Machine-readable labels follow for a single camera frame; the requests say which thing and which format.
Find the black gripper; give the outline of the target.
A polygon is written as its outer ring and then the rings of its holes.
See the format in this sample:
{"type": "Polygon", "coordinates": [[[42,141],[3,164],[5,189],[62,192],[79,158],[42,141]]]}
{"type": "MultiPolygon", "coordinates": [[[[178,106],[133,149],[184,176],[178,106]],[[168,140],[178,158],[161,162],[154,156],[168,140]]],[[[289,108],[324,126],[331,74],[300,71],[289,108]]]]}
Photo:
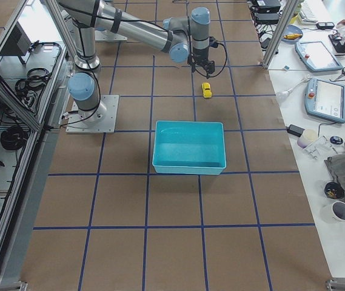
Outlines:
{"type": "Polygon", "coordinates": [[[206,78],[211,78],[215,71],[215,62],[209,60],[209,46],[201,49],[192,47],[187,63],[191,66],[192,73],[196,72],[196,65],[202,67],[206,71],[206,78]]]}

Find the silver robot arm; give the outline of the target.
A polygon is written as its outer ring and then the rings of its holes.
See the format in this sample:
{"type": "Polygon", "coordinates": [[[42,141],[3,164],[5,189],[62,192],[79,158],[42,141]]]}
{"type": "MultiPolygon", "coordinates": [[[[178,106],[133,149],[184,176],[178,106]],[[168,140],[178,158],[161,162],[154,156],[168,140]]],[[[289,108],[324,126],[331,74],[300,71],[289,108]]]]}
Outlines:
{"type": "Polygon", "coordinates": [[[190,15],[163,20],[163,26],[139,19],[105,1],[58,1],[75,20],[87,28],[118,33],[169,54],[176,63],[187,62],[192,72],[202,67],[207,79],[215,72],[209,60],[214,38],[209,34],[210,11],[197,7],[190,15]]]}
{"type": "Polygon", "coordinates": [[[78,107],[79,121],[68,122],[59,127],[75,125],[77,129],[106,132],[103,124],[106,106],[101,102],[101,92],[95,77],[87,73],[75,73],[68,81],[68,91],[78,107]]]}

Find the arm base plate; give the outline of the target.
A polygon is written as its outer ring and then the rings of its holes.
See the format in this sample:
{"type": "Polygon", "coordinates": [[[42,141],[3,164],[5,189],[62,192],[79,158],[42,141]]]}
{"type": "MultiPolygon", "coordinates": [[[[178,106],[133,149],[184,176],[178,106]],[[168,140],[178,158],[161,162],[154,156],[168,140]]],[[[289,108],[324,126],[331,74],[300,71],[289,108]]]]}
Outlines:
{"type": "Polygon", "coordinates": [[[119,95],[102,95],[100,105],[96,113],[85,119],[93,112],[76,113],[69,117],[69,123],[66,127],[68,134],[94,134],[94,133],[114,133],[116,116],[118,111],[119,95]]]}
{"type": "Polygon", "coordinates": [[[96,42],[127,42],[127,37],[112,33],[108,30],[95,30],[95,41],[96,42]]]}

